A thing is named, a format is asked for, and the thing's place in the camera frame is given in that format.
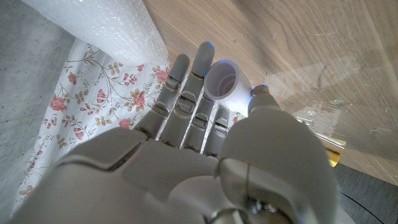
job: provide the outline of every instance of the floral fabric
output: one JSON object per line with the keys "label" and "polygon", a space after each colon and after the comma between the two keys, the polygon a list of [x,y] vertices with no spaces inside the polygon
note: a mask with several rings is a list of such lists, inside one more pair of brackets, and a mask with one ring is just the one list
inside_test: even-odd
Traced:
{"label": "floral fabric", "polygon": [[[44,172],[76,145],[111,128],[132,129],[154,105],[169,72],[167,62],[125,66],[76,39],[44,115],[12,212],[34,192]],[[230,118],[232,125],[243,117],[231,113]]]}

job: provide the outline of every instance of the gray floor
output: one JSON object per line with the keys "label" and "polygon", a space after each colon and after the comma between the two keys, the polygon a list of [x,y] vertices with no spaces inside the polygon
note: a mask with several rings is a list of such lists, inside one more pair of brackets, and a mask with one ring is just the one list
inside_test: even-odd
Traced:
{"label": "gray floor", "polygon": [[4,223],[75,38],[18,0],[0,3],[0,223]]}
{"label": "gray floor", "polygon": [[[385,224],[398,224],[398,187],[338,164],[341,191],[371,211]],[[341,208],[358,224],[380,224],[369,212],[340,195]]]}

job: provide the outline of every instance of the white cylinder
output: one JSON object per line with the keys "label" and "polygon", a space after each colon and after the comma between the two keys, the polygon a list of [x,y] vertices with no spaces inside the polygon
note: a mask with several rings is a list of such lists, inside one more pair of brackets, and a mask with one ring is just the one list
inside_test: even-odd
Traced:
{"label": "white cylinder", "polygon": [[251,85],[231,60],[220,60],[205,77],[205,93],[221,106],[248,116]]}

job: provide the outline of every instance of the wooden table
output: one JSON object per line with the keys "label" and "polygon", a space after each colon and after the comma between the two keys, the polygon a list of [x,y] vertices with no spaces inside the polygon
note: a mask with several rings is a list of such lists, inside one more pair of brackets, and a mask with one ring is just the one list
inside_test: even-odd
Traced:
{"label": "wooden table", "polygon": [[174,61],[205,40],[281,107],[347,142],[340,163],[398,185],[398,2],[144,0]]}

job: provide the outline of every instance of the bubble wrap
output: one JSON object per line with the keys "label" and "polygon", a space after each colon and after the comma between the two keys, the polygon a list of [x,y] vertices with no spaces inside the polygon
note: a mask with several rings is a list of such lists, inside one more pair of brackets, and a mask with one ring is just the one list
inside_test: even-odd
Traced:
{"label": "bubble wrap", "polygon": [[141,0],[22,1],[126,65],[167,60],[163,40]]}

